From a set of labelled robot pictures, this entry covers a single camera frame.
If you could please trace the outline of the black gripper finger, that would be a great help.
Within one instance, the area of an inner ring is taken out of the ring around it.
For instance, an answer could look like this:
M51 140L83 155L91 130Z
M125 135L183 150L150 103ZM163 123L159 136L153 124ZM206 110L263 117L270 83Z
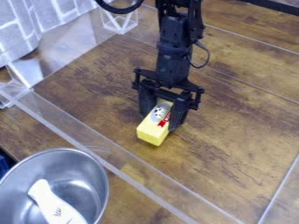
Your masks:
M189 103L185 99L177 99L171 110L170 131L177 130L185 122L189 114Z
M157 95L153 90L139 88L139 113L146 117L157 105Z

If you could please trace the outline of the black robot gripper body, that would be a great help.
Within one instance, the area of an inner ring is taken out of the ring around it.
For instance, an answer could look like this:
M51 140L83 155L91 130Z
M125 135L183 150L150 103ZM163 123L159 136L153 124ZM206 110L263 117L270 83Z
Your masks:
M193 65L193 47L158 44L158 60L154 71L135 69L135 81L133 88L153 90L159 98L175 102L177 99L185 99L190 109L198 109L202 103L202 94L205 88L189 80L190 68Z

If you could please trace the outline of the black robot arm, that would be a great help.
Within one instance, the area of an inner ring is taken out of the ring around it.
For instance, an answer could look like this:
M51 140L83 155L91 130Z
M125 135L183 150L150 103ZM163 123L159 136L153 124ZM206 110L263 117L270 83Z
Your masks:
M154 71L135 69L133 88L139 94L139 113L147 116L157 100L173 103L169 130L185 123L189 111L198 110L205 88L189 81L190 68L207 66L211 52L201 42L206 25L202 0L155 0L161 39Z

